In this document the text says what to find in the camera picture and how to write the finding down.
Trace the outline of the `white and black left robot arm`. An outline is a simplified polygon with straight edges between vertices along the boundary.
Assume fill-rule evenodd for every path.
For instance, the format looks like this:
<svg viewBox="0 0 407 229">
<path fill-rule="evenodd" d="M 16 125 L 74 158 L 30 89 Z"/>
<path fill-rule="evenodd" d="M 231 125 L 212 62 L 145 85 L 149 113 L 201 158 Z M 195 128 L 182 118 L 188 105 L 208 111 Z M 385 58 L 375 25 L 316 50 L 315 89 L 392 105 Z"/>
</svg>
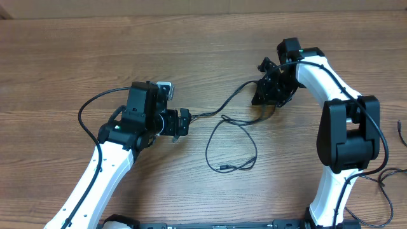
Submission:
<svg viewBox="0 0 407 229">
<path fill-rule="evenodd" d="M 177 140 L 188 135 L 188 109 L 168 109 L 174 86 L 168 81 L 139 82 L 127 87 L 127 103 L 118 107 L 97 135 L 88 167 L 69 198 L 46 228 L 97 228 L 117 185 L 140 152 L 161 135 Z"/>
</svg>

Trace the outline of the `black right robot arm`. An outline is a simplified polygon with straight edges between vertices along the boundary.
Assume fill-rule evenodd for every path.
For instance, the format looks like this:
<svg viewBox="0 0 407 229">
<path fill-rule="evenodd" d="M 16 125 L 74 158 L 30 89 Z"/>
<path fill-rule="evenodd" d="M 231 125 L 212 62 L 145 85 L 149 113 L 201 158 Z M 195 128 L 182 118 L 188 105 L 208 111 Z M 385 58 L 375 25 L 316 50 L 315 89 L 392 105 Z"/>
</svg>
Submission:
<svg viewBox="0 0 407 229">
<path fill-rule="evenodd" d="M 354 180 L 376 159 L 380 144 L 380 103 L 349 87 L 318 48 L 302 48 L 297 38 L 277 46 L 280 63 L 264 58 L 252 98 L 254 105 L 282 107 L 306 88 L 322 108 L 316 149 L 323 164 L 317 194 L 304 219 L 275 220 L 283 228 L 360 228 L 343 211 Z"/>
</svg>

